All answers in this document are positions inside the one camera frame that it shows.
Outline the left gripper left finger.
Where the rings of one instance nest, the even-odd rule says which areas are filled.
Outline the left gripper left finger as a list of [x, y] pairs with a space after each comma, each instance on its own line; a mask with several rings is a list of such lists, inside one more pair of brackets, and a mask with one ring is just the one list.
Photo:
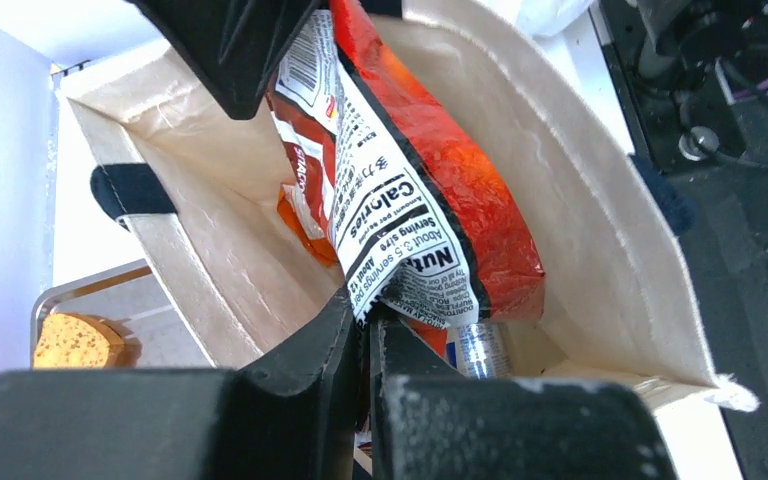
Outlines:
[[348, 479], [358, 344], [340, 289], [240, 370], [0, 374], [0, 479]]

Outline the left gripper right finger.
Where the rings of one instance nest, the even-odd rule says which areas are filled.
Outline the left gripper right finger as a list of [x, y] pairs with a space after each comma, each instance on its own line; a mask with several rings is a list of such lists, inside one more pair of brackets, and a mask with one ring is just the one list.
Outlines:
[[377, 479], [672, 479], [642, 400], [582, 379], [469, 379], [403, 321], [368, 330]]

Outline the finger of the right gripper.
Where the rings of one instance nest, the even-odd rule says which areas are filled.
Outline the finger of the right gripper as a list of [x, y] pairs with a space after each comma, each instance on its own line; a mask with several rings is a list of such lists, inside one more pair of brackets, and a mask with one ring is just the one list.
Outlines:
[[233, 120], [250, 120], [315, 0], [132, 0]]

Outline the beige canvas tote bag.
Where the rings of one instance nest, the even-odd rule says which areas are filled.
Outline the beige canvas tote bag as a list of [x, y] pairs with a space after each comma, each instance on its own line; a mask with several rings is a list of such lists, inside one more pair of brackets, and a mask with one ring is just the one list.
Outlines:
[[[516, 372], [617, 382], [652, 409], [701, 397], [755, 411], [715, 369], [674, 226], [539, 47], [474, 1], [357, 2], [487, 155], [532, 235], [541, 317], [477, 323], [503, 326]], [[252, 119], [231, 119], [164, 36], [62, 86], [97, 201], [214, 366], [254, 362], [347, 291], [340, 265], [319, 263], [277, 212], [296, 179], [267, 90]]]

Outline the red chips bag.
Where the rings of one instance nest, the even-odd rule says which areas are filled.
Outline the red chips bag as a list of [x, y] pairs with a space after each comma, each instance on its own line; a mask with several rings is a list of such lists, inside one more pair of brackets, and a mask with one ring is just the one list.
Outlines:
[[541, 317], [545, 272], [505, 181], [359, 2], [312, 11], [266, 101], [287, 194], [357, 321], [379, 304], [436, 328]]

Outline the white plastic grocery bag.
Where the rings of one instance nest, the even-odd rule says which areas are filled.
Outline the white plastic grocery bag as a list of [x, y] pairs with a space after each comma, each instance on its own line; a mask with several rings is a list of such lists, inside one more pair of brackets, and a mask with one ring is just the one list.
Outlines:
[[563, 31], [593, 3], [593, 0], [525, 0], [515, 25], [526, 35], [551, 37]]

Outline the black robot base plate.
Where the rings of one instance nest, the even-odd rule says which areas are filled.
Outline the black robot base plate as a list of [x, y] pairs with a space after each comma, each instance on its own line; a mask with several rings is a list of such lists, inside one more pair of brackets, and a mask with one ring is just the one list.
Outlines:
[[635, 154], [686, 202], [680, 238], [716, 366], [758, 397], [725, 424], [768, 479], [768, 1], [598, 1]]

